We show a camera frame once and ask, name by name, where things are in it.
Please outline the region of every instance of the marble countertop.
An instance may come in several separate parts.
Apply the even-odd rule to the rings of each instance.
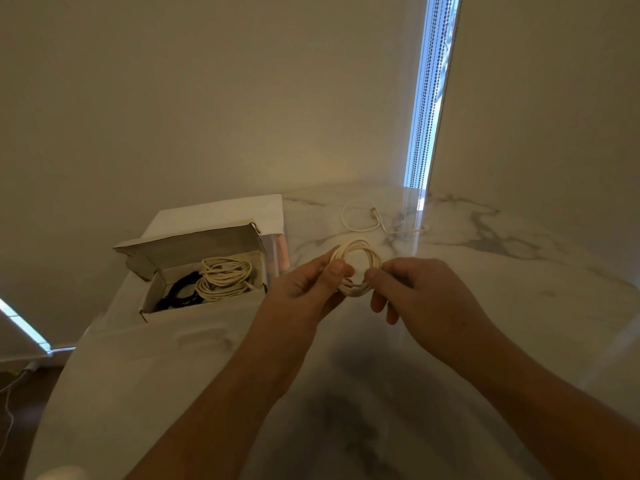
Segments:
[[[444,259],[526,352],[640,423],[640,292],[543,228],[461,198],[423,197],[370,185],[285,194],[292,265],[355,237],[384,260]],[[389,229],[429,231],[350,232],[340,212],[353,199],[375,202]],[[371,226],[369,208],[354,203],[345,219]],[[349,261],[364,271],[357,254]],[[139,303],[142,289],[134,278],[116,296],[117,316],[110,310],[92,326],[63,371],[28,480],[63,465],[79,465],[92,479],[126,475],[222,368],[259,304],[188,324],[126,328],[127,306]],[[421,350],[401,322],[389,326],[374,315],[369,298],[346,300],[322,322],[242,478],[547,478],[491,405]]]

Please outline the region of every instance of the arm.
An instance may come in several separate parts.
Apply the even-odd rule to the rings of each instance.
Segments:
[[[558,480],[637,478],[640,428],[556,377],[510,341],[442,261],[397,258],[370,269],[373,311],[468,380]]]
[[[268,412],[291,386],[320,320],[344,297],[353,268],[333,250],[278,278],[222,371],[127,476],[234,479]]]

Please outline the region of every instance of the white wall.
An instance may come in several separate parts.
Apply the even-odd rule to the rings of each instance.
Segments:
[[[0,296],[53,345],[160,209],[401,183],[426,0],[0,0]]]
[[[640,0],[462,0],[431,188],[640,285]]]

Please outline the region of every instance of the white box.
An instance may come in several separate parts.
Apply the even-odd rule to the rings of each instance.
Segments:
[[[119,243],[114,250],[126,254],[127,267],[149,282],[139,308],[140,316],[146,322],[211,315],[229,306],[240,305],[243,301],[255,301],[257,296],[262,297],[266,293],[265,250],[251,221],[134,239]],[[200,270],[202,259],[225,256],[242,257],[252,263],[250,282],[256,290],[211,303],[153,311],[172,284],[190,272]]]

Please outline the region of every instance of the floor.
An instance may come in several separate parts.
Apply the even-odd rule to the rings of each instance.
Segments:
[[[0,456],[0,479],[22,480],[40,418],[61,371],[62,367],[38,369],[12,388],[9,410],[15,416],[15,423],[4,453]],[[15,377],[8,372],[0,372],[0,390],[15,380]],[[0,394],[0,448],[10,423],[3,410],[4,401],[5,393],[2,393]]]

